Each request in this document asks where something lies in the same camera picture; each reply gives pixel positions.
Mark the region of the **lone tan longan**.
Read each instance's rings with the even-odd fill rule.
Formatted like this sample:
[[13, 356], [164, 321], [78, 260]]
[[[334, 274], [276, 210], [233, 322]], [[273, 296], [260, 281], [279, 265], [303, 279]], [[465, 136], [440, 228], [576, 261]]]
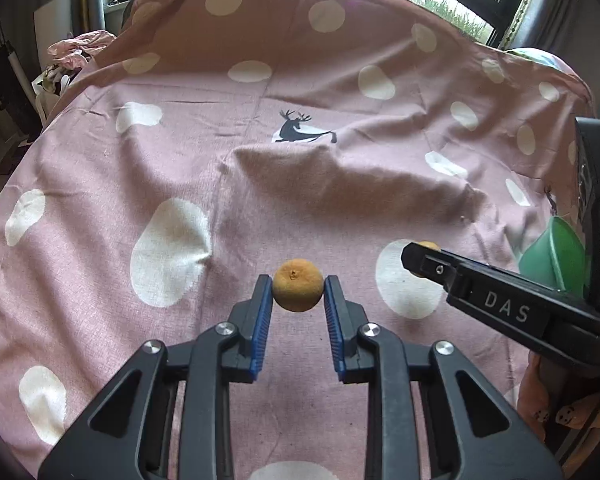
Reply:
[[417, 242], [422, 247], [426, 247], [432, 250], [436, 250], [437, 252], [441, 252], [441, 248], [438, 244], [434, 242], [430, 242], [429, 240], [422, 240], [421, 242]]

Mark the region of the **green plastic bowl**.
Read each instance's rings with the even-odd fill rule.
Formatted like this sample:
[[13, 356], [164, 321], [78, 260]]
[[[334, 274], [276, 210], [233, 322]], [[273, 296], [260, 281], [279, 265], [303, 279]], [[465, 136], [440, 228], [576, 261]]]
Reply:
[[583, 297], [585, 252], [572, 227], [550, 218], [544, 232], [524, 251], [519, 273], [535, 283]]

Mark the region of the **crumpled pink clothing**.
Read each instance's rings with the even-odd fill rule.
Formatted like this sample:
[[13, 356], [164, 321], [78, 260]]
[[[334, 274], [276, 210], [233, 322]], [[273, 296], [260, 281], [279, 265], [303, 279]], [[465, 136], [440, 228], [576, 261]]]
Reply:
[[47, 48], [47, 54], [54, 64], [68, 70], [80, 70], [90, 58], [98, 55], [116, 39], [114, 34], [106, 30], [93, 30], [51, 44]]

